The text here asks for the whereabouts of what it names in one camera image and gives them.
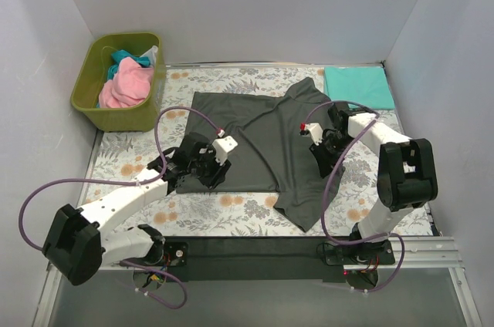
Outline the dark grey t shirt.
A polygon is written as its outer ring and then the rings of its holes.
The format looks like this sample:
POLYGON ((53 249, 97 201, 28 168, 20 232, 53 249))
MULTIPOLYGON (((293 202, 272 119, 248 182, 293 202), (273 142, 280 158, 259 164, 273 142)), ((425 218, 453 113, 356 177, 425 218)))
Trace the dark grey t shirt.
POLYGON ((319 107, 326 101, 310 77, 278 97, 195 93, 191 106, 197 112, 189 116, 185 131, 211 139, 211 128, 200 117, 205 114, 237 141, 217 192, 277 192, 276 210, 308 231, 320 219, 326 181, 310 152, 313 141, 300 135, 299 126, 309 117, 331 128, 327 111, 319 107))

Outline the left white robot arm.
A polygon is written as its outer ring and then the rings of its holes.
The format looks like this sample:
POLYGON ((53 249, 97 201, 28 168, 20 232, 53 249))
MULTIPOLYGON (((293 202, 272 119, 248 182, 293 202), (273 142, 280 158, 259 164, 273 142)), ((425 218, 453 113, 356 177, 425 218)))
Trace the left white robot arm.
POLYGON ((129 217, 176 190, 185 177, 193 177, 209 190, 224 182, 238 146, 231 136, 208 140, 199 133, 187 134, 179 147, 164 150, 135 178, 97 201, 75 208, 61 207, 42 247, 43 255, 72 285, 91 279, 103 265, 138 260, 160 264, 165 238, 149 224, 122 232, 115 228, 129 217))

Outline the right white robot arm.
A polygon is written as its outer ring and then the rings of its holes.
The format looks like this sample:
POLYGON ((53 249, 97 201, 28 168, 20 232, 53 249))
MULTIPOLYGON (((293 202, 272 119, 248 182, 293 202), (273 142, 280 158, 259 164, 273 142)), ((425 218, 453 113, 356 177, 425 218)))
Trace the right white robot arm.
POLYGON ((438 196, 432 146, 424 138, 412 139, 394 131, 368 106, 343 100, 325 105, 332 130, 324 131, 308 119, 300 125, 301 134, 313 141, 310 149, 320 176, 327 179, 322 209, 329 207, 330 185, 355 143, 363 143, 378 158, 374 206, 347 240, 328 237, 336 245, 349 246, 353 260, 367 263, 377 254, 376 243, 386 241, 406 215, 438 196))

